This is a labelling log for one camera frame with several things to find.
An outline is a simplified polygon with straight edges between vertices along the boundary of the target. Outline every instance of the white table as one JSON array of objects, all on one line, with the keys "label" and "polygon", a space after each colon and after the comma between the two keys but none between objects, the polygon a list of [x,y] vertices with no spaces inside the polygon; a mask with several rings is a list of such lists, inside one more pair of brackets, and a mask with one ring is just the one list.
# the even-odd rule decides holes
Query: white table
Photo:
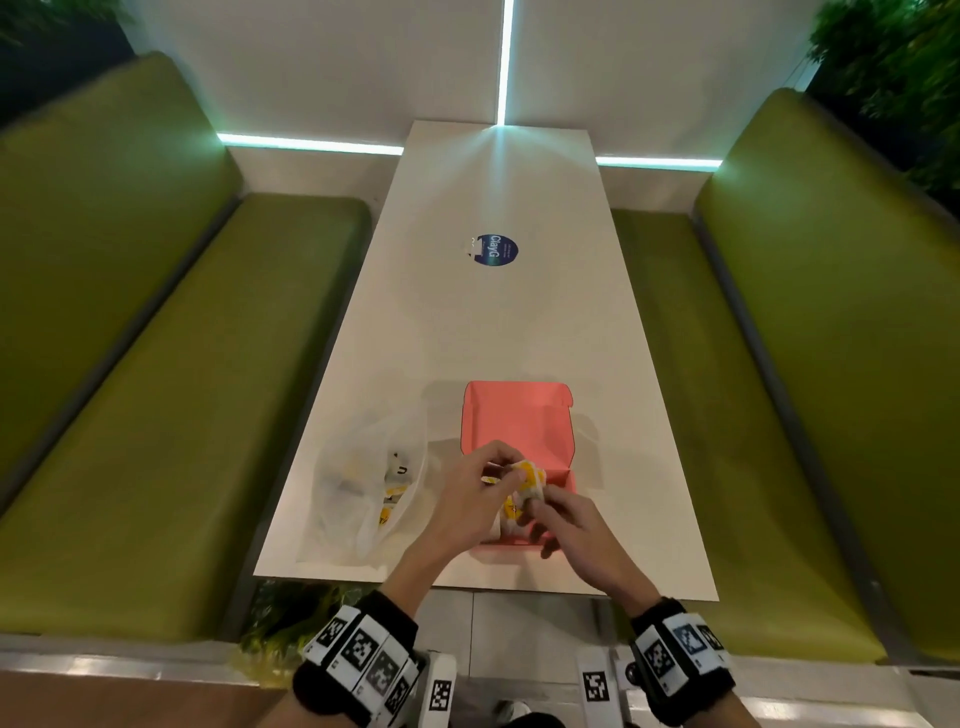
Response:
[{"label": "white table", "polygon": [[[473,261],[483,233],[512,238],[516,260]],[[569,385],[579,492],[665,593],[717,598],[587,133],[443,122],[407,139],[255,573],[383,580],[460,454],[472,379]],[[425,488],[368,564],[335,563],[310,515],[323,443],[410,400],[430,407]],[[437,585],[595,593],[532,548],[463,554]]]}]

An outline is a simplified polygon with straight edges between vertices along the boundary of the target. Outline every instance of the shoe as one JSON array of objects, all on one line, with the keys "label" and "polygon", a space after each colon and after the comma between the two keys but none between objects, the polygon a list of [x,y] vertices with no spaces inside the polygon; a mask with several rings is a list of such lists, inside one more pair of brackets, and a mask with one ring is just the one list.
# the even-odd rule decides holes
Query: shoe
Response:
[{"label": "shoe", "polygon": [[501,700],[493,709],[493,722],[497,728],[503,728],[507,723],[531,713],[533,710],[530,706],[521,700]]}]

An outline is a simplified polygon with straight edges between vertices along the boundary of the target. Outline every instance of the person's right hand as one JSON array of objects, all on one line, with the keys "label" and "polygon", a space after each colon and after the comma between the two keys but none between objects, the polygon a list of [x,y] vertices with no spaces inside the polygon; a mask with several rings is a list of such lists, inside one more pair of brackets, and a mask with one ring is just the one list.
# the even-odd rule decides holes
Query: person's right hand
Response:
[{"label": "person's right hand", "polygon": [[657,603],[657,587],[623,550],[592,500],[553,484],[543,488],[543,497],[546,500],[527,500],[520,521],[535,522],[530,532],[534,544],[550,532],[541,558],[562,550],[577,576],[618,602],[628,617]]}]

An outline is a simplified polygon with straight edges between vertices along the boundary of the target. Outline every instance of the hand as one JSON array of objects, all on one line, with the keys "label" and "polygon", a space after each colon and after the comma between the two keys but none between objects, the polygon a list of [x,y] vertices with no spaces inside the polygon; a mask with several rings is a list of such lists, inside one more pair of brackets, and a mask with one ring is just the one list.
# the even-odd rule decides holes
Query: hand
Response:
[{"label": "hand", "polygon": [[623,550],[592,500],[553,484],[543,489],[543,497],[528,500],[520,519],[521,524],[535,521],[531,543],[547,531],[552,534],[543,544],[541,558],[562,550],[577,576],[609,595],[631,618],[660,600],[657,587]]},{"label": "hand", "polygon": [[[450,559],[480,544],[507,496],[523,482],[523,473],[503,466],[522,459],[519,450],[499,440],[465,455],[447,473],[440,500],[420,539]],[[502,478],[491,485],[480,479],[485,474]]]}]

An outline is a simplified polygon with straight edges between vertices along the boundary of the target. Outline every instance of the person's left hand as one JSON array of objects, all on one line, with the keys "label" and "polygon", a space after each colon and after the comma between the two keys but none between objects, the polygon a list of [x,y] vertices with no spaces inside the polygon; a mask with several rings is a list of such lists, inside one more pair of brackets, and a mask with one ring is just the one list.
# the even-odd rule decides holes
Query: person's left hand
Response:
[{"label": "person's left hand", "polygon": [[[478,546],[490,533],[507,496],[523,482],[523,472],[503,466],[522,459],[519,450],[499,440],[464,455],[447,473],[440,500],[421,537],[450,559]],[[482,475],[503,477],[491,485],[480,479]]]}]

